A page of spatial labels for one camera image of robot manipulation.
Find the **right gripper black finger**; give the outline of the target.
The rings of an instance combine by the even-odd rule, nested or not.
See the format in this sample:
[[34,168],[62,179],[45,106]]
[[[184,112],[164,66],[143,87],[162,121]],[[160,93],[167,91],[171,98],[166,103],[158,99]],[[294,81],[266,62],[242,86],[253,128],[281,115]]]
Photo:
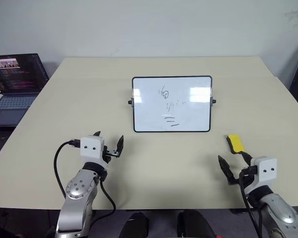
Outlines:
[[228,163],[220,155],[218,155],[218,162],[219,162],[220,168],[221,168],[222,172],[224,173],[224,175],[226,176],[226,178],[234,179],[234,175],[233,175],[232,171],[230,170]]
[[240,154],[242,155],[244,161],[246,162],[246,164],[248,166],[251,166],[251,159],[252,159],[252,156],[250,156],[248,153],[244,152],[244,151],[241,151]]

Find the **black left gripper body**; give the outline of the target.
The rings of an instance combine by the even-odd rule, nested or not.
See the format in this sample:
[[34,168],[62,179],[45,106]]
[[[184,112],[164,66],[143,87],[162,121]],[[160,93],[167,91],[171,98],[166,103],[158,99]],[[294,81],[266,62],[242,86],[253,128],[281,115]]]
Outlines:
[[121,149],[117,147],[116,150],[109,150],[108,147],[105,145],[103,149],[103,161],[105,163],[109,163],[112,157],[119,158],[121,155]]

